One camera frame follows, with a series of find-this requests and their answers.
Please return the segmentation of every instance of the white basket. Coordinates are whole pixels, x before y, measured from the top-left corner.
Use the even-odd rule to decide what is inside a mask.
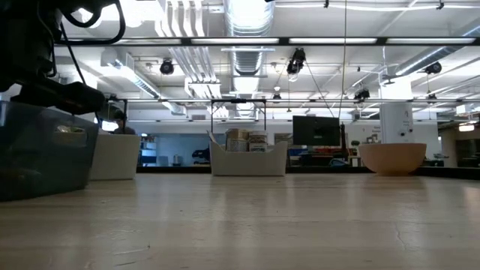
[[[285,176],[287,142],[279,142],[273,150],[262,152],[225,151],[210,142],[211,174],[214,176]]]

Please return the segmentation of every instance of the metal frame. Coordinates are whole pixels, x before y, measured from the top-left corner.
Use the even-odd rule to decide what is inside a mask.
[[[226,102],[230,102],[231,104],[246,104],[247,102],[261,102],[263,103],[263,109],[265,110],[265,113],[263,114],[263,128],[265,129],[265,131],[267,131],[267,114],[266,114],[266,111],[267,111],[267,101],[266,99],[212,99],[210,100],[210,104],[211,104],[211,114],[210,114],[210,131],[211,133],[213,134],[213,114],[215,113],[215,111],[213,110],[213,105],[216,104],[216,103],[226,103]]]
[[[230,102],[230,103],[246,103],[246,102],[272,102],[272,103],[316,103],[316,102],[329,102],[329,103],[334,103],[334,102],[340,102],[340,98],[317,98],[317,99],[281,99],[281,100],[275,100],[275,99],[129,99],[128,100],[131,103],[158,103],[158,102],[174,102],[174,103],[198,103],[198,104],[208,104],[214,101],[215,103],[217,102]],[[467,99],[467,98],[438,98],[436,100],[429,100],[429,99],[382,99],[382,98],[368,98],[366,100],[356,100],[356,99],[343,99],[342,103],[343,104],[358,104],[358,103],[364,103],[364,104],[373,104],[373,103],[401,103],[401,102],[409,102],[409,103],[414,103],[414,104],[429,104],[432,102],[435,103],[456,103],[456,104],[467,104],[467,103],[480,103],[480,99],[478,98],[473,98],[473,99]]]
[[[71,40],[102,41],[103,39]],[[343,47],[345,45],[348,47],[477,47],[480,46],[480,37],[126,37],[111,45],[71,44],[78,47]]]

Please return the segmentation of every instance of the white column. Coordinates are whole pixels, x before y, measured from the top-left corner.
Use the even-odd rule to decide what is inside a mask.
[[[381,85],[379,96],[382,99],[411,99],[410,78],[392,80],[393,84]],[[384,103],[380,105],[382,143],[414,143],[413,112],[411,103]]]

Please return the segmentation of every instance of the clear plastic bin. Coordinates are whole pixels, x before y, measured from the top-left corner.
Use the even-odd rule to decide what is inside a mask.
[[[0,101],[0,201],[85,188],[97,136],[93,122]]]

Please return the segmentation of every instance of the large bowl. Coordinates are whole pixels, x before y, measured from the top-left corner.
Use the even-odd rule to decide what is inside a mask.
[[[358,147],[364,165],[385,176],[404,176],[418,167],[425,159],[424,143],[365,144]]]

